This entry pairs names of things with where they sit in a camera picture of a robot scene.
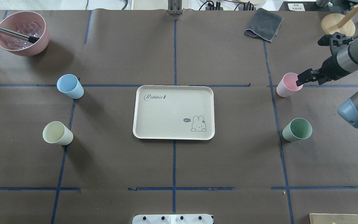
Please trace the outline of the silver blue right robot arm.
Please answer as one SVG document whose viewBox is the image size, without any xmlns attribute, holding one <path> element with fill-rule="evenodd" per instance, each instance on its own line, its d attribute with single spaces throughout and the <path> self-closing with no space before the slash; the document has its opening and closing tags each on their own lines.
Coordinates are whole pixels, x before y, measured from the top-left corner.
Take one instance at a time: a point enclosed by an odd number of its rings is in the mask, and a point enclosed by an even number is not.
<svg viewBox="0 0 358 224">
<path fill-rule="evenodd" d="M 317 82 L 325 86 L 326 83 L 346 78 L 348 75 L 358 74 L 358 35 L 347 36 L 340 32 L 327 34 L 318 40 L 318 45 L 328 46 L 331 55 L 322 63 L 319 69 L 307 69 L 296 78 L 296 85 L 301 86 L 309 82 Z M 342 87 L 358 88 L 358 80 L 349 79 Z M 338 108 L 337 113 L 354 128 L 358 128 L 358 91 L 348 97 Z"/>
</svg>

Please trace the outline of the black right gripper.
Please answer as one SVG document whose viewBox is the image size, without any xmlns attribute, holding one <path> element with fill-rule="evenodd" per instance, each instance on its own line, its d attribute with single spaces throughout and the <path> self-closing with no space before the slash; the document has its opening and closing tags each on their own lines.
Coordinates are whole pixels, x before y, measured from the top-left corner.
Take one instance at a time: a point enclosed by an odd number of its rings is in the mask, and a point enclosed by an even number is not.
<svg viewBox="0 0 358 224">
<path fill-rule="evenodd" d="M 323 62 L 320 69 L 306 70 L 298 75 L 296 85 L 301 86 L 305 83 L 315 81 L 317 81 L 319 85 L 322 85 L 326 82 L 339 80 L 349 74 L 350 72 L 340 67 L 336 57 L 329 57 Z"/>
</svg>

